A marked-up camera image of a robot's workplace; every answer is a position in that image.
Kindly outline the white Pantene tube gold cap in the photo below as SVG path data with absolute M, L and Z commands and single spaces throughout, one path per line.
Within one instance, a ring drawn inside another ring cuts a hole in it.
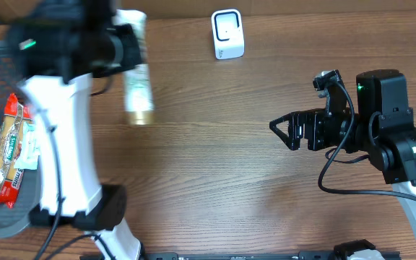
M 130 125 L 147 125 L 153 122 L 154 102 L 150 72 L 147 63 L 145 27 L 147 15 L 135 9 L 118 9 L 115 22 L 132 26 L 143 59 L 134 69 L 123 73 L 125 111 Z

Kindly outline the red spaghetti packet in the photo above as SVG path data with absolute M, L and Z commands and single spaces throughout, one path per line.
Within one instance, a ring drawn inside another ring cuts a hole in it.
M 12 93 L 4 106 L 0 127 L 0 204 L 8 208 L 15 205 L 26 171 L 14 167 L 20 155 L 24 122 L 33 124 L 30 109 Z

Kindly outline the teal snack packet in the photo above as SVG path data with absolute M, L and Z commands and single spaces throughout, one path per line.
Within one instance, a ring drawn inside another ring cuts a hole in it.
M 14 167 L 22 170 L 37 170 L 40 148 L 38 144 L 36 125 L 24 122 L 22 130 L 22 142 L 19 157 Z

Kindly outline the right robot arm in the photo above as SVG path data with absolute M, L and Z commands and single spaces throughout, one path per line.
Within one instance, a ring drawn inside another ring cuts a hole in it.
M 270 121 L 269 128 L 289 150 L 326 150 L 318 187 L 329 194 L 392 196 L 399 200 L 416 240 L 416 126 L 409 105 L 406 77 L 397 69 L 378 69 L 356 77 L 354 103 L 338 70 L 313 79 L 324 108 L 295 111 Z M 351 162 L 368 160 L 391 190 L 328 188 L 324 176 L 340 150 L 361 152 Z

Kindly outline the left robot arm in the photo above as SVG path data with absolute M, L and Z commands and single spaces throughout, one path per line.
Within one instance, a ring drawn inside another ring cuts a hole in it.
M 143 259 L 144 248 L 125 218 L 126 189 L 97 175 L 92 81 L 143 63 L 145 20 L 144 12 L 119 9 L 114 1 L 42 1 L 13 21 L 6 37 L 40 149 L 41 194 L 30 223 L 81 230 L 102 259 Z

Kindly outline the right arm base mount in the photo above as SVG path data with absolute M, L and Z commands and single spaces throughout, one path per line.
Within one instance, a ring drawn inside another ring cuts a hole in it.
M 333 250 L 334 260 L 385 260 L 381 252 L 368 240 L 354 240 L 339 244 Z

